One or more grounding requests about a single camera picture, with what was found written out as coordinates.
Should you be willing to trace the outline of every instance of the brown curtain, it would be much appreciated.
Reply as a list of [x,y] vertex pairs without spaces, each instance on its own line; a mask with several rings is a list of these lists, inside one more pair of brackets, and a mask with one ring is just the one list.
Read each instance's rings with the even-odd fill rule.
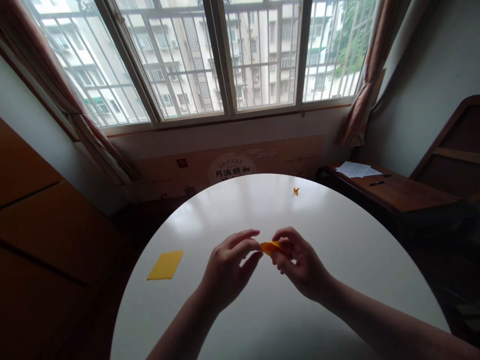
[[373,105],[373,89],[382,71],[395,37],[395,19],[401,2],[380,0],[378,21],[365,58],[363,86],[346,116],[339,143],[344,147],[363,145],[370,108]]
[[83,101],[71,90],[47,40],[20,0],[0,1],[0,39],[66,114],[78,138],[107,178],[117,186],[136,180],[135,170],[86,114]]

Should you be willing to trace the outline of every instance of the white oval table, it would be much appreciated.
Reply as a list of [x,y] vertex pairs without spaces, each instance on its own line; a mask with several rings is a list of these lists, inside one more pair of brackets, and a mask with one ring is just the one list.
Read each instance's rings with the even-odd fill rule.
[[[298,196],[293,188],[300,188]],[[278,174],[224,181],[179,207],[133,269],[116,318],[111,358],[144,359],[196,289],[212,249],[234,232],[259,242],[293,226],[333,276],[393,308],[450,332],[419,269],[368,212],[318,183]],[[147,281],[161,253],[183,250],[171,280]],[[213,324],[199,359],[371,359],[345,323],[301,295],[263,256],[240,296]]]

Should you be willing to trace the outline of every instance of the cabinet door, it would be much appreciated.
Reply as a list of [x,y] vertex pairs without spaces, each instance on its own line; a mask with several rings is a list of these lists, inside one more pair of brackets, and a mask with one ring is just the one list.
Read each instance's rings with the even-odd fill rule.
[[0,207],[48,185],[62,176],[0,119]]
[[87,284],[124,243],[68,182],[0,210],[0,238]]
[[35,359],[84,288],[0,248],[2,359]]

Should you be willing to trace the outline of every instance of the window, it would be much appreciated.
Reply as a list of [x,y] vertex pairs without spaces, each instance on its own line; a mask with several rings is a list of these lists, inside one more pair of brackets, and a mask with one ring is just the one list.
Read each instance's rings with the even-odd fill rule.
[[138,39],[138,46],[141,50],[152,50],[152,43],[146,33],[139,33],[136,37]]
[[169,39],[168,39],[168,34],[167,34],[167,31],[165,31],[166,29],[164,29],[162,26],[156,26],[154,28],[154,33],[156,35],[156,38],[158,40],[158,44],[160,46],[160,48],[162,49],[168,49],[169,47]]
[[288,94],[289,93],[289,80],[284,80],[281,82],[281,93]]
[[166,108],[172,107],[174,105],[174,102],[172,101],[170,94],[163,94],[161,96],[161,99],[163,100],[163,106]]
[[239,94],[238,99],[241,100],[245,97],[245,90],[243,85],[237,85],[236,93]]
[[289,22],[284,22],[281,25],[281,39],[289,40],[292,38],[292,24]]
[[281,67],[282,68],[289,68],[290,67],[290,54],[282,54],[281,55]]
[[116,113],[120,112],[119,106],[117,105],[115,100],[110,100],[110,104],[111,104],[112,109],[115,110]]
[[178,97],[178,103],[180,105],[188,105],[190,106],[190,100],[189,100],[189,96],[187,94],[183,95],[183,94],[178,94],[177,95]]
[[[131,124],[136,131],[347,103],[360,88],[379,0],[303,1],[308,13],[300,0],[210,1],[217,17],[196,0],[50,1],[23,0],[110,135]],[[217,26],[226,32],[214,34]]]
[[102,77],[100,76],[100,73],[99,73],[98,69],[96,69],[96,68],[91,69],[91,73],[93,74],[93,77],[95,78],[95,81],[96,81],[97,85],[100,85],[100,86],[105,85],[105,82],[102,79]]
[[107,106],[107,104],[105,103],[105,101],[100,98],[100,99],[94,99],[95,103],[97,104],[97,106],[100,108],[100,111],[104,114],[108,114],[110,113],[110,110],[109,110],[109,107]]
[[275,41],[275,21],[270,21],[270,24],[268,26],[268,33],[269,33],[269,38],[270,42]]
[[323,91],[325,83],[325,74],[319,73],[315,78],[315,91]]
[[235,42],[237,41],[237,28],[230,26],[230,32],[228,33],[229,35],[229,41],[230,42]]
[[70,37],[71,39],[73,40],[73,43],[75,44],[76,48],[78,50],[83,50],[84,49],[84,45],[82,44],[82,42],[80,41],[79,37],[77,36],[77,33],[76,32],[71,32],[70,33]]
[[70,49],[69,42],[63,34],[54,34],[53,39],[56,42],[56,47],[58,49],[68,50]]
[[151,78],[153,81],[164,81],[164,73],[160,69],[152,69],[150,70],[151,72]]
[[250,11],[248,13],[248,19],[250,20],[250,26],[252,26],[252,24],[255,24],[255,11]]
[[78,69],[76,71],[78,77],[80,78],[80,81],[83,85],[85,86],[90,86],[90,85],[93,85],[92,82],[90,81],[90,77],[89,75],[87,74],[87,72],[83,69]]
[[376,0],[313,0],[304,103],[356,94],[376,3]]
[[135,10],[137,3],[135,0],[117,0],[120,10]]
[[277,65],[272,64],[272,63],[277,61],[277,54],[270,54],[269,61],[271,63],[270,64],[270,71],[275,71],[277,69]]
[[250,41],[250,51],[252,54],[257,52],[257,39],[251,39]]

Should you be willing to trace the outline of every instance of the hand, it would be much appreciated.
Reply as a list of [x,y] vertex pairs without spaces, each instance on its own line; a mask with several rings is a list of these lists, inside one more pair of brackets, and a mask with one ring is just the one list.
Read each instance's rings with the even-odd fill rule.
[[320,303],[331,290],[334,278],[312,246],[291,226],[278,230],[272,241],[280,241],[281,246],[291,254],[290,258],[296,260],[293,263],[280,251],[274,251],[273,264],[282,275],[286,274],[298,291]]
[[[263,255],[260,244],[252,238],[258,234],[260,230],[252,229],[234,233],[211,252],[197,292],[216,311],[230,305],[249,282]],[[242,259],[256,250],[240,267]]]

